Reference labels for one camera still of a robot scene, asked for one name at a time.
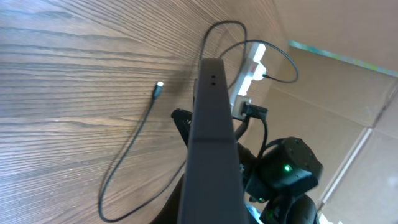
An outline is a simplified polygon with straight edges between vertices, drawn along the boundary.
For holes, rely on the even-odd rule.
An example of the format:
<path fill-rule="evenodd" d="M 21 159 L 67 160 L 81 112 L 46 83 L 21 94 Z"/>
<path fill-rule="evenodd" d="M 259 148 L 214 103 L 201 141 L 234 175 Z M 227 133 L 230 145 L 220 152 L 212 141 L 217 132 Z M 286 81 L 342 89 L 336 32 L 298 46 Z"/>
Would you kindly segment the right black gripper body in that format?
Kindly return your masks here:
<path fill-rule="evenodd" d="M 236 130 L 236 142 L 243 179 L 243 189 L 244 193 L 249 194 L 250 202 L 265 202 L 267 200 L 267 188 L 259 180 L 259 176 L 257 175 L 256 163 L 258 159 L 248 148 L 239 143 L 240 137 L 246 132 L 249 126 L 249 120 L 250 118 L 243 120 Z"/>

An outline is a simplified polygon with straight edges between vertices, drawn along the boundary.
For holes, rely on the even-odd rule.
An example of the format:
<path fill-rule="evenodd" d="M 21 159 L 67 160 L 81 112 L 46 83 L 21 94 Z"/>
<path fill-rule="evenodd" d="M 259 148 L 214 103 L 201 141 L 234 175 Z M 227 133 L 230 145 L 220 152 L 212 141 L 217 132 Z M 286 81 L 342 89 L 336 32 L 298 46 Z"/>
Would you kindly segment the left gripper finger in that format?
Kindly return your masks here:
<path fill-rule="evenodd" d="M 183 174 L 174 190 L 170 194 L 170 197 L 166 201 L 164 207 L 150 224 L 177 224 L 180 197 L 184 179 L 185 175 Z"/>

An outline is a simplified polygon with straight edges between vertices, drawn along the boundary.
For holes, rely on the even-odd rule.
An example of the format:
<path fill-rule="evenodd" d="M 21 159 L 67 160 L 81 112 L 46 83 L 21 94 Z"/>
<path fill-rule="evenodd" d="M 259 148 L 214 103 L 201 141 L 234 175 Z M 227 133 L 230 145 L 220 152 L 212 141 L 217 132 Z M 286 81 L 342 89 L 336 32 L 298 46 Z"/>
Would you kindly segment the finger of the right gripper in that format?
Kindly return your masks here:
<path fill-rule="evenodd" d="M 176 128 L 178 129 L 185 145 L 187 146 L 189 141 L 190 126 L 192 123 L 192 113 L 177 108 L 172 112 L 171 118 L 173 119 Z"/>

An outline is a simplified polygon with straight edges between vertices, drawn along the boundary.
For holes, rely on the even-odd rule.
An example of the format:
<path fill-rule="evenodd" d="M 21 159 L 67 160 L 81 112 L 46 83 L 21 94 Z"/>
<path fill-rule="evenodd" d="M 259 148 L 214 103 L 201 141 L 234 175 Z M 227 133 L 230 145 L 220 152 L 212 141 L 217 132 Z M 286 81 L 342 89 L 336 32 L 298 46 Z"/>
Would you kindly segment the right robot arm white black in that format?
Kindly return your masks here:
<path fill-rule="evenodd" d="M 323 166 L 299 138 L 264 141 L 257 155 L 238 138 L 250 119 L 267 110 L 245 106 L 234 130 L 225 113 L 200 115 L 177 109 L 172 118 L 188 147 L 179 223 L 316 223 L 307 192 Z"/>

